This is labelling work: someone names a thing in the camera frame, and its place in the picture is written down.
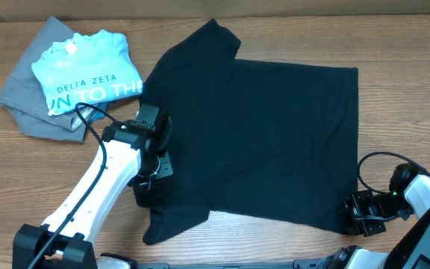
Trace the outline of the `black t-shirt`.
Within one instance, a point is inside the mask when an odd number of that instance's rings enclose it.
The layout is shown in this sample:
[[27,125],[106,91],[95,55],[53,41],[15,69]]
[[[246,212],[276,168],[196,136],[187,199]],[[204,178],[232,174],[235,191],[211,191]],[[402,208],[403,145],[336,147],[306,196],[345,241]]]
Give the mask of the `black t-shirt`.
[[357,190],[358,70],[237,58],[211,20],[169,49],[140,101],[172,118],[173,173],[149,191],[152,245],[224,211],[344,233]]

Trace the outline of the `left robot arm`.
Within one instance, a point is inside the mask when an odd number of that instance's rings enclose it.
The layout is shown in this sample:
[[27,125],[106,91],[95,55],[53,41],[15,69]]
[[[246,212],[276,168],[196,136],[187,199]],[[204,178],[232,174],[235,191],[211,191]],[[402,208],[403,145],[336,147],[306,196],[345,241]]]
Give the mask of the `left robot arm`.
[[172,129],[168,116],[107,126],[96,136],[96,157],[70,195],[40,226],[25,224],[16,233],[13,268],[135,268],[136,261],[121,255],[97,257],[94,244],[122,190],[148,191],[165,171]]

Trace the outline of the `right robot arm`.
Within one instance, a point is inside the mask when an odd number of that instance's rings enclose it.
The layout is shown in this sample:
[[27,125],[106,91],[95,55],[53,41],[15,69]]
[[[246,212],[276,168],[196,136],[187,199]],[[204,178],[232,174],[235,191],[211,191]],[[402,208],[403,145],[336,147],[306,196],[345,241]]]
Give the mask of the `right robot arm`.
[[321,259],[316,268],[430,268],[430,174],[420,166],[398,165],[387,193],[353,193],[343,201],[338,214],[346,223],[344,232],[366,237],[385,232],[385,224],[391,220],[414,215],[417,222],[388,253],[351,245]]

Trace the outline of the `teal folded garment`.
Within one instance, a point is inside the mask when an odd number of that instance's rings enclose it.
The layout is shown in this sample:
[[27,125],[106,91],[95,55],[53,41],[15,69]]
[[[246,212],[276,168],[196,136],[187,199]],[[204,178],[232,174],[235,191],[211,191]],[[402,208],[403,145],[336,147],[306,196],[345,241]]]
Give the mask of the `teal folded garment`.
[[94,106],[97,107],[98,110],[95,110],[94,108],[91,108],[89,110],[90,114],[87,118],[88,123],[92,123],[92,122],[95,122],[101,118],[104,118],[105,115],[102,113],[102,111],[106,112],[108,110],[108,103],[107,102],[95,104]]

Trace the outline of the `striped grey folded garment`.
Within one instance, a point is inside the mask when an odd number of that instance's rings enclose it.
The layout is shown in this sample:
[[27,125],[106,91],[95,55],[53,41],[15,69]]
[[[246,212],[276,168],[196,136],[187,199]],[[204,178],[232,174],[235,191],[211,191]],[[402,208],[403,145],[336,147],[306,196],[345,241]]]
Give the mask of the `striped grey folded garment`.
[[[93,119],[99,115],[98,111],[96,111],[94,108],[90,108],[90,107],[79,107],[78,111],[79,111],[79,114],[88,123],[91,123],[93,121]],[[71,130],[75,131],[81,125],[83,125],[82,119],[78,116],[77,113],[75,113],[75,116],[72,118],[71,125],[70,125]]]

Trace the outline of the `folded light blue t-shirt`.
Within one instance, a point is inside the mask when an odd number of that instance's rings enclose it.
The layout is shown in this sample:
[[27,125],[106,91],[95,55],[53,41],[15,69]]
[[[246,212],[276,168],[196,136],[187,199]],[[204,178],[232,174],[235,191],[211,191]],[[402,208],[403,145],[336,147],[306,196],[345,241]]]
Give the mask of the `folded light blue t-shirt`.
[[104,29],[54,42],[31,69],[41,84],[50,116],[72,112],[79,102],[95,105],[143,92],[125,35]]

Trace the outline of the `folded grey t-shirt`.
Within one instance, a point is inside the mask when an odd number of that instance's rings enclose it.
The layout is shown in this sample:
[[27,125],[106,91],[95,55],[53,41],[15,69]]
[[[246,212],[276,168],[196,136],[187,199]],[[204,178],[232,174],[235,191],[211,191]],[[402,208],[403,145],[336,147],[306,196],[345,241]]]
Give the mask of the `folded grey t-shirt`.
[[31,65],[54,42],[68,40],[74,31],[53,16],[20,57],[0,91],[0,106],[15,119],[19,130],[32,137],[81,143],[86,127],[77,114],[48,115],[46,98]]

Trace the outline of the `brown cardboard backboard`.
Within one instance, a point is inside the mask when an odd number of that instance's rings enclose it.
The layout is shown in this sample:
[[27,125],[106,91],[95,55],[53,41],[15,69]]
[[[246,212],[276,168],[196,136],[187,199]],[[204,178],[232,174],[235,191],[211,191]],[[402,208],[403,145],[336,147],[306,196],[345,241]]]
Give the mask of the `brown cardboard backboard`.
[[430,0],[0,0],[0,22],[429,13]]

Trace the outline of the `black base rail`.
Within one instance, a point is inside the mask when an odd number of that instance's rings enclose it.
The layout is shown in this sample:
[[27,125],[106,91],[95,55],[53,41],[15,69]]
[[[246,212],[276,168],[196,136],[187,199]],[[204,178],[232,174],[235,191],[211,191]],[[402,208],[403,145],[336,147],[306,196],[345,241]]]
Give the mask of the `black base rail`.
[[105,253],[97,260],[98,269],[315,269],[327,268],[331,256],[322,259],[295,259],[292,262],[219,263],[174,265],[166,262],[139,263],[124,256]]

